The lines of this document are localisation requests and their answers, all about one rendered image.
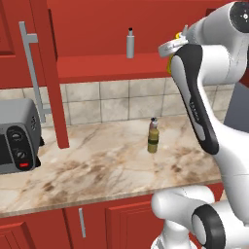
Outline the olive oil and vinegar bottle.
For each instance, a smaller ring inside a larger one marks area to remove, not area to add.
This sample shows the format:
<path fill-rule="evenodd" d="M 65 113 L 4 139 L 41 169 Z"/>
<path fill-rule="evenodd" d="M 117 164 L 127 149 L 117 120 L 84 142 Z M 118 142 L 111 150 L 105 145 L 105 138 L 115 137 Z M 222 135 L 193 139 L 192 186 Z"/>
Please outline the olive oil and vinegar bottle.
<path fill-rule="evenodd" d="M 149 133 L 148 133 L 148 152 L 154 154 L 158 149 L 159 144 L 158 119 L 151 118 Z"/>

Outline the yellow mustard bottle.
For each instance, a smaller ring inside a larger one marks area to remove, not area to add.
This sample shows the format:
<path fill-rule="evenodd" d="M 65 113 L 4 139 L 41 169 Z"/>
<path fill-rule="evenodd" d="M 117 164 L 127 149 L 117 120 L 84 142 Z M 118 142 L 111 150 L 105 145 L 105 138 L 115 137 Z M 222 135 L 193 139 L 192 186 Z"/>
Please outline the yellow mustard bottle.
<path fill-rule="evenodd" d="M 178 33 L 175 35 L 175 38 L 176 38 L 176 39 L 181 38 L 181 33 L 182 33 L 182 32 L 178 32 Z M 167 73 L 169 73 L 170 75 L 171 75 L 171 59 L 172 59 L 172 57 L 173 57 L 173 54 L 169 57 L 169 60 L 168 60 L 168 62 L 167 62 L 167 66 L 166 66 L 166 71 L 167 71 Z"/>

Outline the narrow red base cabinet door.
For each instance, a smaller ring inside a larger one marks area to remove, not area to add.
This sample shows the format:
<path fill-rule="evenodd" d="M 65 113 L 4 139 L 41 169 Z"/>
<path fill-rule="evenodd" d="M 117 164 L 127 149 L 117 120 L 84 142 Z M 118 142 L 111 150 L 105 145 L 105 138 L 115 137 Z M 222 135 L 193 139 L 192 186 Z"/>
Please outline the narrow red base cabinet door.
<path fill-rule="evenodd" d="M 86 238 L 82 238 L 79 208 L 83 208 Z M 92 203 L 62 209 L 71 249 L 107 249 L 105 207 Z"/>

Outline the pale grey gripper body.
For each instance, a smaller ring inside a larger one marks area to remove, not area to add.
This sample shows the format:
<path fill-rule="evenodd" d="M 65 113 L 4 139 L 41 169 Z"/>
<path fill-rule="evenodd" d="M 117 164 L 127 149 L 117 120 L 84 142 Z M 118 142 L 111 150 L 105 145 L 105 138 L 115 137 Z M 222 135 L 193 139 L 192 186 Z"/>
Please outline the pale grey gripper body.
<path fill-rule="evenodd" d="M 185 36 L 168 41 L 159 46 L 160 57 L 167 57 L 176 53 L 182 46 L 188 44 Z"/>

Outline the closed red wall cabinet door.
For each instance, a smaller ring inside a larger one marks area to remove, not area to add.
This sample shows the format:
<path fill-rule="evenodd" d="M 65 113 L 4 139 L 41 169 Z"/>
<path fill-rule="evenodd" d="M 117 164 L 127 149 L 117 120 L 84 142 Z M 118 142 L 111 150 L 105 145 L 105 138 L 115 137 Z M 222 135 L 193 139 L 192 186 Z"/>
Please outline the closed red wall cabinet door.
<path fill-rule="evenodd" d="M 30 0 L 0 0 L 0 89 L 31 85 L 20 21 L 28 33 L 35 32 Z"/>

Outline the dark grey appliance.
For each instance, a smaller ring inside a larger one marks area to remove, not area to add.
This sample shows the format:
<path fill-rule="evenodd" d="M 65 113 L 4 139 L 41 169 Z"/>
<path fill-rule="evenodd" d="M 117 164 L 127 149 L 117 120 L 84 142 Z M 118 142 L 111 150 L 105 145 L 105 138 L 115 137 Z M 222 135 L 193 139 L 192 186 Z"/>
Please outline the dark grey appliance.
<path fill-rule="evenodd" d="M 249 88 L 236 83 L 224 124 L 249 133 Z"/>

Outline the grey bottle with black cap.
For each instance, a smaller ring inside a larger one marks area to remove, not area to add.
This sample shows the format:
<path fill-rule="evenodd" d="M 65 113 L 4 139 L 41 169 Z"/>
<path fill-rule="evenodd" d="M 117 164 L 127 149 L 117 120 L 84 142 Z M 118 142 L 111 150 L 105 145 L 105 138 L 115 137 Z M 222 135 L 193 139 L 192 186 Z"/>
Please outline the grey bottle with black cap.
<path fill-rule="evenodd" d="M 126 36 L 126 57 L 134 58 L 134 35 L 132 27 L 128 29 Z"/>

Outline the open red cabinet door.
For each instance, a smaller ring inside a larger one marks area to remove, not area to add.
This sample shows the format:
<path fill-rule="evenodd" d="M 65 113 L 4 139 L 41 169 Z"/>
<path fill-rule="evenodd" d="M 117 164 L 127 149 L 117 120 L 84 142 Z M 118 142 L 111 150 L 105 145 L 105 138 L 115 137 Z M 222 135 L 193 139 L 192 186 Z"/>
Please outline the open red cabinet door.
<path fill-rule="evenodd" d="M 69 147 L 69 140 L 53 49 L 53 35 L 51 31 L 47 1 L 30 0 L 30 4 L 35 31 L 38 35 L 39 51 L 53 115 L 53 126 L 56 141 L 60 149 L 65 149 Z"/>

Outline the grey toaster oven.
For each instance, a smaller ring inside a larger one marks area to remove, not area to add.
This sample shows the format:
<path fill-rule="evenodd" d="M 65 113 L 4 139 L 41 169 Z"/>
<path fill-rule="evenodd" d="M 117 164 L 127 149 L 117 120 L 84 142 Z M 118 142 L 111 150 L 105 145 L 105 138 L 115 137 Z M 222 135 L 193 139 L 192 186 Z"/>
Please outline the grey toaster oven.
<path fill-rule="evenodd" d="M 0 100 L 0 174 L 39 167 L 38 151 L 43 145 L 40 119 L 33 100 Z"/>

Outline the red wall cabinet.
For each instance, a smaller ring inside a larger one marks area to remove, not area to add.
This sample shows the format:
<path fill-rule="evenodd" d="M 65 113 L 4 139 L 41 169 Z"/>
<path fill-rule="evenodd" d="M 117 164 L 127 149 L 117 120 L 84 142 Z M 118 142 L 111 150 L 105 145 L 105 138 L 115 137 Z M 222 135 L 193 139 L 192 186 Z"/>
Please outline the red wall cabinet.
<path fill-rule="evenodd" d="M 166 77 L 158 46 L 212 10 L 236 0 L 47 0 L 59 81 L 84 83 Z M 134 58 L 126 57 L 132 27 Z"/>

